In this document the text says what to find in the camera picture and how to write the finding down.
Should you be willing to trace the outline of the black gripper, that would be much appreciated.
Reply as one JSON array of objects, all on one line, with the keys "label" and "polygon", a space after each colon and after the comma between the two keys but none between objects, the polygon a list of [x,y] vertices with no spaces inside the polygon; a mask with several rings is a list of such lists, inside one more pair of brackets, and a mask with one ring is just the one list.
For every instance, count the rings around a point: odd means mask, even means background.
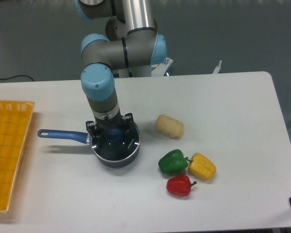
[{"label": "black gripper", "polygon": [[121,115],[117,113],[114,117],[107,115],[99,116],[95,114],[94,121],[86,121],[86,130],[92,138],[101,138],[102,130],[120,129],[130,132],[134,129],[134,119],[132,113]]}]

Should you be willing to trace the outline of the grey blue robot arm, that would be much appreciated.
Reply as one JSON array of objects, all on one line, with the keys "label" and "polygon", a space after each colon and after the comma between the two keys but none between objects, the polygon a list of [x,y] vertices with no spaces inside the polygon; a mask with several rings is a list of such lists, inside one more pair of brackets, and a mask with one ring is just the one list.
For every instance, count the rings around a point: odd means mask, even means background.
[{"label": "grey blue robot arm", "polygon": [[110,17],[124,23],[126,36],[115,40],[90,34],[81,43],[81,86],[95,122],[86,122],[91,137],[105,130],[132,131],[132,114],[122,116],[115,89],[114,70],[151,67],[165,63],[167,46],[158,34],[149,0],[77,0],[76,8],[86,19]]}]

